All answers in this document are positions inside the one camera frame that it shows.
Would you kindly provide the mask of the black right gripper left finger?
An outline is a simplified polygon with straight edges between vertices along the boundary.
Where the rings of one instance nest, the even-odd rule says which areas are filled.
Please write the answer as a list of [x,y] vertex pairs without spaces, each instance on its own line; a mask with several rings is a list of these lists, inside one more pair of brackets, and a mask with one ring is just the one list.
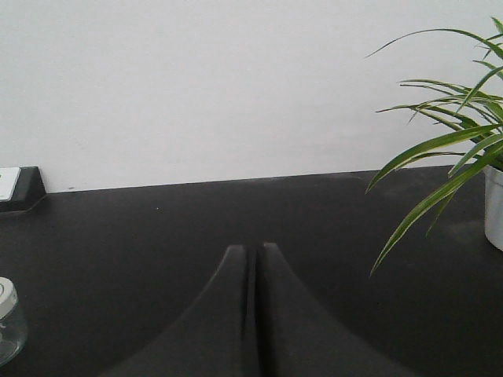
[[103,376],[243,376],[248,252],[229,246],[193,303],[142,350]]

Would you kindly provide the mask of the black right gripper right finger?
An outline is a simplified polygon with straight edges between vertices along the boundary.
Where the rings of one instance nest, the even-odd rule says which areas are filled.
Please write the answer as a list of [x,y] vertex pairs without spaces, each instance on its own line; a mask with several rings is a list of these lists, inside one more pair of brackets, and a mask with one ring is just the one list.
[[257,342],[267,376],[412,376],[315,299],[280,248],[257,250]]

